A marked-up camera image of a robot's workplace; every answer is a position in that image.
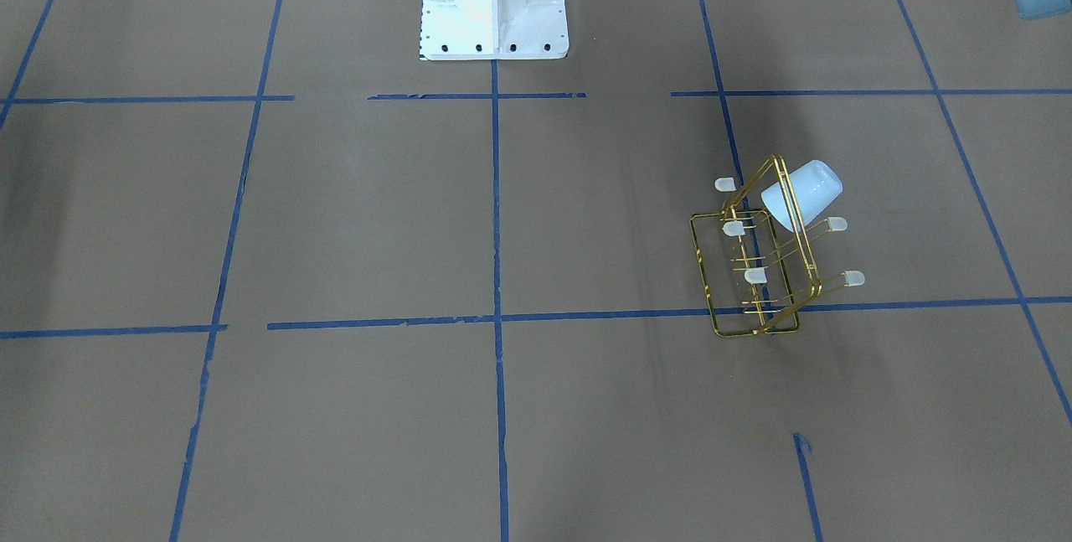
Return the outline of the light blue cup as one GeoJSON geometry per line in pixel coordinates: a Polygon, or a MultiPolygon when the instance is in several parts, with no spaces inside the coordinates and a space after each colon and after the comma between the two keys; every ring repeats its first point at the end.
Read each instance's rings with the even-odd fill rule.
{"type": "Polygon", "coordinates": [[[788,194],[780,183],[773,183],[760,198],[778,224],[793,232],[812,225],[843,193],[842,177],[821,160],[812,160],[789,174],[789,186],[788,194]]]}

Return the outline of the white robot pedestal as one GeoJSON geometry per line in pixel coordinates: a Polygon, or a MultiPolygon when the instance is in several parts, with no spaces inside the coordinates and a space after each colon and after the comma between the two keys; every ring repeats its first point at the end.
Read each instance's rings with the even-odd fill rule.
{"type": "Polygon", "coordinates": [[[568,52],[566,0],[421,0],[421,60],[544,60],[568,52]]]}

